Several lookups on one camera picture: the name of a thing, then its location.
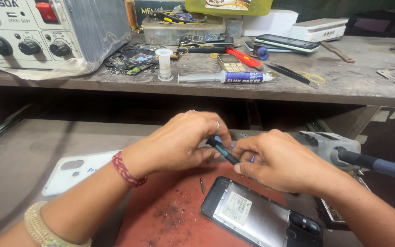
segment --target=red power switch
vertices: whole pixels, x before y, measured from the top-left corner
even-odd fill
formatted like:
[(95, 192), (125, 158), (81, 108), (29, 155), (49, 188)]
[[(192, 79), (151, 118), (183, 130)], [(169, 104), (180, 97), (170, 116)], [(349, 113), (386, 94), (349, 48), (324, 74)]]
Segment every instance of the red power switch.
[(44, 21), (56, 21), (56, 15), (51, 8), (50, 3), (36, 3), (36, 8), (39, 10)]

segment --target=hand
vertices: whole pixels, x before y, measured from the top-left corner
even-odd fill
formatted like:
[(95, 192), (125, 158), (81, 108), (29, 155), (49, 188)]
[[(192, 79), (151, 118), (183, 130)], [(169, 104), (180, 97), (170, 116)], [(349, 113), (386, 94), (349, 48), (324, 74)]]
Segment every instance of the hand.
[(350, 178), (279, 130), (240, 139), (231, 153), (241, 162), (234, 171), (283, 192), (315, 195), (336, 179)]
[(122, 151), (123, 163), (137, 179), (158, 171), (180, 171), (217, 158), (211, 147), (198, 148), (209, 135), (217, 134), (225, 146), (231, 146), (228, 127), (216, 113), (188, 111), (174, 116), (150, 136)]

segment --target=gold bangle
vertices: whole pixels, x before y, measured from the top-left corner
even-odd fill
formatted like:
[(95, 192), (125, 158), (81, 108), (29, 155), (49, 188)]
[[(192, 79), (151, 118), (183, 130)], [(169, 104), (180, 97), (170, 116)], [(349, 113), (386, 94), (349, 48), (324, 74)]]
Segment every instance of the gold bangle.
[(86, 244), (77, 245), (59, 238), (45, 225), (40, 215), (40, 208), (47, 202), (38, 202), (29, 207), (24, 214), (24, 224), (32, 238), (42, 247), (91, 247), (92, 239)]

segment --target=bangle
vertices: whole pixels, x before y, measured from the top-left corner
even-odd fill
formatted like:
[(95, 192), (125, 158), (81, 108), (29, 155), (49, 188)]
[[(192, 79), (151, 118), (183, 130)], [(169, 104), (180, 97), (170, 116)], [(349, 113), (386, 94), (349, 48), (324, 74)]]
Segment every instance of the bangle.
[(114, 164), (114, 167), (117, 169), (118, 173), (122, 177), (124, 177), (124, 180), (126, 180), (133, 188), (137, 188), (138, 186), (146, 182), (147, 176), (144, 177), (143, 179), (136, 179), (129, 173), (129, 171), (127, 170), (126, 166), (123, 163), (121, 151), (112, 157), (112, 163)]
[(27, 209), (24, 214), (24, 224), (32, 238), (42, 247), (91, 247), (92, 239), (86, 244), (77, 245), (59, 238), (45, 225), (40, 216), (40, 208), (47, 202), (38, 202)]

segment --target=red bracelet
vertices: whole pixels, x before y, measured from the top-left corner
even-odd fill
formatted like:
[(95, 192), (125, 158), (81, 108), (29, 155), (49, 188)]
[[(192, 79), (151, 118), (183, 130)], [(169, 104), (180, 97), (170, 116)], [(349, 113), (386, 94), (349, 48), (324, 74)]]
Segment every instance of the red bracelet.
[(121, 157), (121, 151), (115, 154), (114, 157), (112, 157), (112, 163), (114, 164), (114, 167), (117, 169), (118, 173), (121, 176), (123, 176), (124, 179), (128, 183), (130, 183), (130, 186), (132, 186), (133, 188), (137, 188), (138, 186), (146, 182), (147, 177), (144, 177), (144, 179), (140, 180), (134, 178), (131, 174), (129, 174), (129, 171), (127, 170), (126, 166), (123, 163), (123, 158)]

